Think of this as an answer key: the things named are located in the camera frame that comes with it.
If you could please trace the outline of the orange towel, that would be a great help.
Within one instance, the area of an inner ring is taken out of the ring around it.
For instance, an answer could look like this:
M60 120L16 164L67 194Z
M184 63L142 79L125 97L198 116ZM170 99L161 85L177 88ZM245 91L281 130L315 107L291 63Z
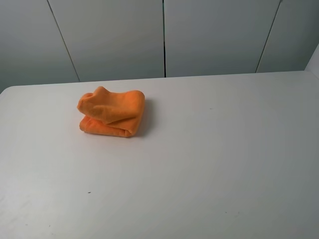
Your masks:
M79 128L85 133L131 137L138 131L144 108L141 91L114 93L99 86L78 102L77 109L84 115Z

